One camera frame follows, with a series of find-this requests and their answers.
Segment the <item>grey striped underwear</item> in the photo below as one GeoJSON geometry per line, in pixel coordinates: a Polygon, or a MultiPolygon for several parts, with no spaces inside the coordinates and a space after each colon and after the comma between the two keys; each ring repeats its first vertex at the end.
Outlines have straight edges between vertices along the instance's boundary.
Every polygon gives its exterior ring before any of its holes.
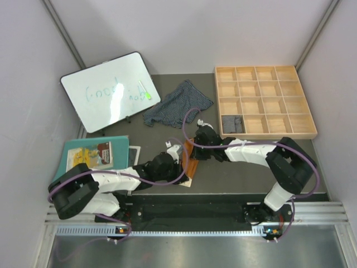
{"type": "Polygon", "coordinates": [[[243,133],[242,117],[240,115],[223,115],[221,120],[224,134],[243,133]]]}

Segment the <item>orange underwear white waistband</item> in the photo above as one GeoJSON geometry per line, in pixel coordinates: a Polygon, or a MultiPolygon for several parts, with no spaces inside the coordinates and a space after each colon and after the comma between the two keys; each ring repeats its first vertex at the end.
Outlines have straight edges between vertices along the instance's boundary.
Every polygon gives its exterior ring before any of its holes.
{"type": "Polygon", "coordinates": [[[182,168],[186,169],[186,172],[185,172],[186,179],[184,180],[184,177],[182,177],[182,180],[180,181],[179,185],[189,188],[191,186],[192,180],[196,173],[196,169],[198,167],[199,161],[191,158],[191,154],[194,149],[194,146],[192,144],[190,144],[188,141],[185,141],[184,147],[188,153],[188,157],[186,157],[185,152],[182,151],[182,161],[181,162],[182,162],[182,168]]]}

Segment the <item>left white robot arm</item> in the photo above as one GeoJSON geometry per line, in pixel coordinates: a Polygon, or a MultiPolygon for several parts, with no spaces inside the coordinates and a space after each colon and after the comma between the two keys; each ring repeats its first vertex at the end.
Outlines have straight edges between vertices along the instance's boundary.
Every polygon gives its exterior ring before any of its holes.
{"type": "Polygon", "coordinates": [[[125,218],[127,209],[115,192],[133,192],[154,185],[188,181],[177,153],[162,152],[152,161],[122,170],[91,169],[77,164],[49,187],[49,201],[65,220],[79,213],[102,214],[114,221],[125,218]]]}

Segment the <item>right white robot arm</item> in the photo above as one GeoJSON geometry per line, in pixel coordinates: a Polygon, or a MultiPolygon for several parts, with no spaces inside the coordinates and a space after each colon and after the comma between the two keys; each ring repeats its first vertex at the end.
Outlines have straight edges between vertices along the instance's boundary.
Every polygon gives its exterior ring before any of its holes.
{"type": "Polygon", "coordinates": [[[233,137],[222,139],[210,125],[200,126],[195,135],[193,159],[214,157],[220,162],[247,162],[270,169],[276,183],[260,207],[260,214],[267,221],[275,220],[285,202],[301,194],[317,171],[315,161],[289,137],[267,143],[233,137]]]}

